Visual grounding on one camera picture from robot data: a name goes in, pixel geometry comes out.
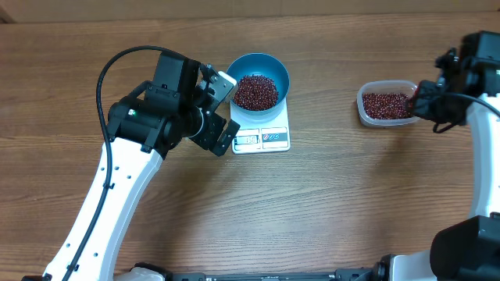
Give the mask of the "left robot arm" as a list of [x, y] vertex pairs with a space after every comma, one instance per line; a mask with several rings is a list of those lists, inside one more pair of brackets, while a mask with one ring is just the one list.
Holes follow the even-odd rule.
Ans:
[[95, 178], [64, 244], [39, 280], [111, 280], [123, 238], [146, 187], [184, 138], [222, 156], [240, 126], [216, 114], [238, 82], [210, 64], [159, 49], [152, 80], [102, 111], [104, 144]]

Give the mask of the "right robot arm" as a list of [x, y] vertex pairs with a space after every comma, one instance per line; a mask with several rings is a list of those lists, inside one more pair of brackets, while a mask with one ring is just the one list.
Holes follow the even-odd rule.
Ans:
[[388, 254], [361, 280], [499, 278], [499, 35], [479, 31], [438, 57], [435, 82], [423, 80], [406, 108], [434, 122], [434, 133], [467, 125], [473, 138], [473, 201], [467, 220], [443, 229], [430, 250]]

